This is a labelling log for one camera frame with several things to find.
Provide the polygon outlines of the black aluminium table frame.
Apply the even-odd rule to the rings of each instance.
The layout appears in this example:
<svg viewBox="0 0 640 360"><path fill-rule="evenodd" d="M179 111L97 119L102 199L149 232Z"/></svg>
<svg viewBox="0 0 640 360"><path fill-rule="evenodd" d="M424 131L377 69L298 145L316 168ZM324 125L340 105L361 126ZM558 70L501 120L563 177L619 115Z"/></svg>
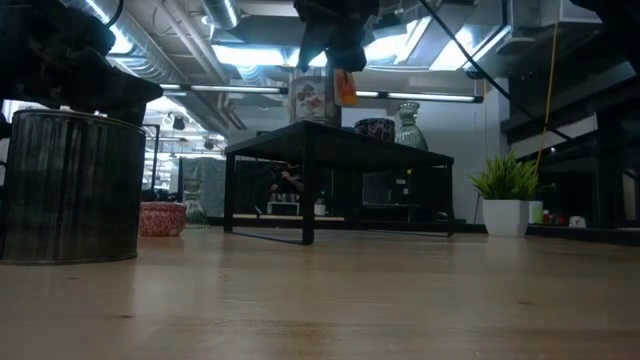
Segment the black aluminium table frame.
<svg viewBox="0 0 640 360"><path fill-rule="evenodd" d="M190 84L179 84L182 89L178 91L186 91L186 92L198 92L191 91L189 89ZM336 217L326 217L326 216L317 216L318 218L324 221L339 221L343 222L345 220L334 220ZM268 227L268 225L273 225L273 221L278 220L299 220L301 216L293 216L292 218L283 218L276 216L275 218L264 217L260 218L256 215L256 218L236 218L234 212L234 218L237 220L242 220L241 225L237 226L245 226L245 227ZM223 219L218 217L208 217L208 226L222 226L223 227ZM480 233L480 225L459 225L456 222L455 232L458 230L459 232L469 232L469 233ZM593 242L593 243L607 243L619 246L639 246L640 247L640 231L631 231L631 230L604 230L604 229L589 229L589 228L571 228L571 227L558 227L558 226L537 226L534 225L531 230L526 230L526 233L533 236L539 237L557 237L557 238L565 238L572 239L577 241L585 241L585 242ZM248 237L256 237L262 238L266 240L285 242L296 244L297 240L286 240L269 236L262 236L256 234L249 233L237 233L238 235L248 236Z"/></svg>

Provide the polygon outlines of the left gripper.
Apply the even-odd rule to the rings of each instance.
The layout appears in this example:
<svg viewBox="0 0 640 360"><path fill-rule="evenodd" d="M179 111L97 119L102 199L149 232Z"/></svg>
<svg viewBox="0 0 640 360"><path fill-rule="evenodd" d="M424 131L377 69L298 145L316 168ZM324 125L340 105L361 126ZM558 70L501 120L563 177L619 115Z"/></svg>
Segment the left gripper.
<svg viewBox="0 0 640 360"><path fill-rule="evenodd" d="M156 83L111 66L93 49L80 52L80 25L68 19L0 19L0 101L71 107L141 125Z"/></svg>

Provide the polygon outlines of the black perforated metal shelf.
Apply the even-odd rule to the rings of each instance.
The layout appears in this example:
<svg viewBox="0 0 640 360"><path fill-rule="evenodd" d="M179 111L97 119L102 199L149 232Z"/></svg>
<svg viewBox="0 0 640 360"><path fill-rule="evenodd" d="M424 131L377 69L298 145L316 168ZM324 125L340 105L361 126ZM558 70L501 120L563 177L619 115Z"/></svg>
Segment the black perforated metal shelf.
<svg viewBox="0 0 640 360"><path fill-rule="evenodd" d="M251 157L274 161L293 161L304 166L303 204L299 220L274 220L275 228L299 227L301 238L297 245L311 245L315 230L371 230L397 234L413 234L450 238L455 233L453 210L451 157L425 152L401 144L303 121L252 139L230 145L225 150L225 200L223 229L237 234L234 229L242 220L234 218L234 204L238 193L236 158ZM319 193L319 174L322 167L332 170L352 171L362 176L366 173L409 170L420 166L441 167L446 170L444 222L401 222L356 220L324 221L314 213L314 196Z"/></svg>

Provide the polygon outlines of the green plant white pot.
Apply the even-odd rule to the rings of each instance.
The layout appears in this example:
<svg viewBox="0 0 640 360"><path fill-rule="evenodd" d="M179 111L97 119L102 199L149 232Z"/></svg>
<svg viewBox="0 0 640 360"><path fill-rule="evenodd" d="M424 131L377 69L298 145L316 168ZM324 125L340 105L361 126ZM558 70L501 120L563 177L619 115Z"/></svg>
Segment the green plant white pot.
<svg viewBox="0 0 640 360"><path fill-rule="evenodd" d="M470 175L482 198L483 221L490 236L523 237L538 174L534 161L518 161L512 152L489 158L482 172Z"/></svg>

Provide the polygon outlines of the person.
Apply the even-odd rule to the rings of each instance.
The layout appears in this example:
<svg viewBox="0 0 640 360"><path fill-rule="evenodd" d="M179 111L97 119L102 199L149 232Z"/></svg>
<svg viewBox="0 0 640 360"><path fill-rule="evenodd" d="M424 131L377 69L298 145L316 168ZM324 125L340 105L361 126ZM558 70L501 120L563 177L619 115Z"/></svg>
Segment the person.
<svg viewBox="0 0 640 360"><path fill-rule="evenodd" d="M270 191L278 194L301 195L304 190L303 167L294 163L278 163L271 172Z"/></svg>

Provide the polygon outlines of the clear glass cup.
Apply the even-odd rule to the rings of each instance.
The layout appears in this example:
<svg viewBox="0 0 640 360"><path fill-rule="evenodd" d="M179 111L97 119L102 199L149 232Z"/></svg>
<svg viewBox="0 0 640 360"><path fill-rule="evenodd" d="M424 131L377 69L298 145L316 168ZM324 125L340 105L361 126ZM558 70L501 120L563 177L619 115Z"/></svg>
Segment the clear glass cup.
<svg viewBox="0 0 640 360"><path fill-rule="evenodd" d="M417 126L419 108L420 104L417 102L405 102L399 106L400 128L396 132L395 142L422 151L428 151L429 147L426 139Z"/></svg>

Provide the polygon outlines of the green glass candlestick holder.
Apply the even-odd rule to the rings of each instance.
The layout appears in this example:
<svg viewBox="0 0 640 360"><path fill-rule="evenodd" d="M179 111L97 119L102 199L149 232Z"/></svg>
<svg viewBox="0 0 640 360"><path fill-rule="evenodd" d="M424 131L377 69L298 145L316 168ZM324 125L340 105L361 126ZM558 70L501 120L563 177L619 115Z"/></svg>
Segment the green glass candlestick holder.
<svg viewBox="0 0 640 360"><path fill-rule="evenodd" d="M202 205L201 186L201 180L183 180L183 204L186 206L186 226L188 228L204 229L208 226L208 217Z"/></svg>

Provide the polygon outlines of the silver ventilation duct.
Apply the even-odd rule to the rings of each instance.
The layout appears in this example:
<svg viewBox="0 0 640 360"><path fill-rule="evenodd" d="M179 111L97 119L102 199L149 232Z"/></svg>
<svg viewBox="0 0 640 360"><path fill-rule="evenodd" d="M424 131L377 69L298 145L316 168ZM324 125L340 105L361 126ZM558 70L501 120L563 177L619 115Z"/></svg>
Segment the silver ventilation duct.
<svg viewBox="0 0 640 360"><path fill-rule="evenodd" d="M119 0L60 0L107 23L115 14ZM186 84L186 76L160 49L141 25L126 11L110 30L116 36L111 59L129 72L157 84ZM167 98L184 107L187 114L205 130L226 135L229 123L222 113L209 105L201 95L188 92L186 96Z"/></svg>

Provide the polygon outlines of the grey covered partition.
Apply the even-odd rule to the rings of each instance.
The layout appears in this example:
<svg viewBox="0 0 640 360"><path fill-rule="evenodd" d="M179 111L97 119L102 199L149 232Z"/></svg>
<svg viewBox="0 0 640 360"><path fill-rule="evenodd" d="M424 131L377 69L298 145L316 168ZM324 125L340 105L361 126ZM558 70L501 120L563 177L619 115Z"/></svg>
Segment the grey covered partition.
<svg viewBox="0 0 640 360"><path fill-rule="evenodd" d="M183 158L183 185L199 184L201 205L208 217L224 216L226 161L209 157Z"/></svg>

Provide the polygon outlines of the silver candle can orange tag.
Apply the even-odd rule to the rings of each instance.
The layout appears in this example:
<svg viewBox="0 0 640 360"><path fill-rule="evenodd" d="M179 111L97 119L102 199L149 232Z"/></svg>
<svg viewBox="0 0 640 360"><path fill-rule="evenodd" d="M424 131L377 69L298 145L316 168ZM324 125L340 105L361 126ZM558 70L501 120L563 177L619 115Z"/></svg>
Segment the silver candle can orange tag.
<svg viewBox="0 0 640 360"><path fill-rule="evenodd" d="M14 113L0 185L0 263L68 264L136 256L146 135L61 110Z"/></svg>
<svg viewBox="0 0 640 360"><path fill-rule="evenodd" d="M342 69L295 68L289 80L288 110L291 123L310 121L334 128L342 126L342 106L356 105L353 75Z"/></svg>

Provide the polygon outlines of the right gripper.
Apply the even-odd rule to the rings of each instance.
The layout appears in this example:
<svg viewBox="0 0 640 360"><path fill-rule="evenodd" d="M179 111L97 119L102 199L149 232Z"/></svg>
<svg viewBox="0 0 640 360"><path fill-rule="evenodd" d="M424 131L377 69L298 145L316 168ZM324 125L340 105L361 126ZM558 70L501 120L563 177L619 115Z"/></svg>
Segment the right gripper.
<svg viewBox="0 0 640 360"><path fill-rule="evenodd" d="M341 29L357 33L367 21L377 16L380 0L294 0L294 9L305 24L297 68L309 69L310 62L329 45L333 34ZM361 47L327 50L328 63L334 69L361 72L367 59Z"/></svg>

